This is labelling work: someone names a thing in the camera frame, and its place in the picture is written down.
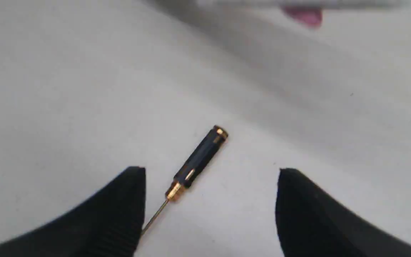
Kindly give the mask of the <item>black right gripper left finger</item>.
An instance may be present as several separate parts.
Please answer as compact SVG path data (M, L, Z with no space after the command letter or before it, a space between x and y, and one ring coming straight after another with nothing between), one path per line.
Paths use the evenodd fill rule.
M128 167L61 217L0 243L0 257L132 257L145 208L145 168Z

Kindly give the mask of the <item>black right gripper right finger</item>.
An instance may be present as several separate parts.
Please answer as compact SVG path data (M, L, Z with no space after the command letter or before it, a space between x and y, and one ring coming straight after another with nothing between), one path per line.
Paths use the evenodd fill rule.
M356 215L294 168L279 171L275 221L286 257L411 257L411 244Z

